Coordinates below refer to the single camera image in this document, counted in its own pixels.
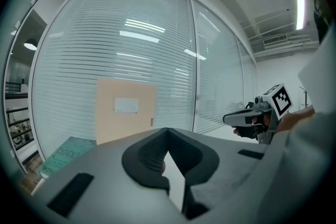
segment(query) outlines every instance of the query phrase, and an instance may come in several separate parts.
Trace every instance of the green book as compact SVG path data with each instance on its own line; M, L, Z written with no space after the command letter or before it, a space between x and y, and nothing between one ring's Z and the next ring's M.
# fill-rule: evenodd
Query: green book
M71 163L74 159L94 146L97 146L96 140L69 137L46 159L44 163L42 163L38 168L38 172L43 178L47 179L57 170Z

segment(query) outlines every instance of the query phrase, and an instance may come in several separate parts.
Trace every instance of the book cover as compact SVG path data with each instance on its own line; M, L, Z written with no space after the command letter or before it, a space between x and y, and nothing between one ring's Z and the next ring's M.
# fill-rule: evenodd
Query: book cover
M74 159L96 146L95 140L69 137L38 168L43 178L48 178L57 170L71 163Z

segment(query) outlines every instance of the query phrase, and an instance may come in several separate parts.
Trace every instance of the floor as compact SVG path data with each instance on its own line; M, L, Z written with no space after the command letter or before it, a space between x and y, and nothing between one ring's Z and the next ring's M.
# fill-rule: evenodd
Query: floor
M31 194L37 183L42 179L41 175L37 171L42 164L42 159L39 154L32 158L26 165L27 174L21 182L21 186L25 192Z

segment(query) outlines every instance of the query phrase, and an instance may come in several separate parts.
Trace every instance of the white label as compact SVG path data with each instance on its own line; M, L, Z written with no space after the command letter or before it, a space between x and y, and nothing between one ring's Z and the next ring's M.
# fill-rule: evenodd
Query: white label
M114 99L114 111L117 113L137 113L139 109L139 99L120 98Z

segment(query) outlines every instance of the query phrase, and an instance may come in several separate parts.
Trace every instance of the human hand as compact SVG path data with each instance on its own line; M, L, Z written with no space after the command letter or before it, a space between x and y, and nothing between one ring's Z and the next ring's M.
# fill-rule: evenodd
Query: human hand
M269 122L271 120L271 114L270 113L266 113L264 114L264 126L268 127L269 126ZM252 118L252 123L256 123L257 122L257 117L253 117ZM233 133L240 136L239 135L239 132L238 132L238 129L236 129L236 126L231 126L232 128L235 128L233 130Z

